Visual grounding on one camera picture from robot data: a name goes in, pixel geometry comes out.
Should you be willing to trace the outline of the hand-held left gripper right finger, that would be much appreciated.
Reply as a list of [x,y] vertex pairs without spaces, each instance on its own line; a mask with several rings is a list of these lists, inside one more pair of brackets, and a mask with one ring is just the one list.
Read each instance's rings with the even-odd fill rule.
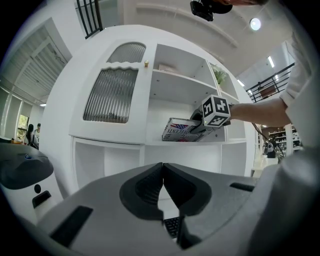
[[162,174],[163,185],[179,210],[176,243],[182,249],[187,249],[201,239],[189,233],[186,217],[203,211],[211,199],[212,189],[205,181],[170,163],[163,164]]

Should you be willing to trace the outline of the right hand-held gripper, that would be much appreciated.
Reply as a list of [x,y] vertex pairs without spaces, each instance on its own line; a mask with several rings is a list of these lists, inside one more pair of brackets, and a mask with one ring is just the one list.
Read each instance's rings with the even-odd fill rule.
[[192,142],[197,142],[222,126],[231,124],[230,105],[225,98],[209,95],[190,117],[199,124],[190,131]]

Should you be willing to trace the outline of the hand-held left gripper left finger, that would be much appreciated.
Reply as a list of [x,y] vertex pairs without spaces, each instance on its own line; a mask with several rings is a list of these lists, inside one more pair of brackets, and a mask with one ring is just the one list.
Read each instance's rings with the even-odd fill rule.
[[119,190],[123,206],[142,220],[161,221],[164,213],[158,208],[163,187],[163,164],[145,165],[126,171],[128,179]]

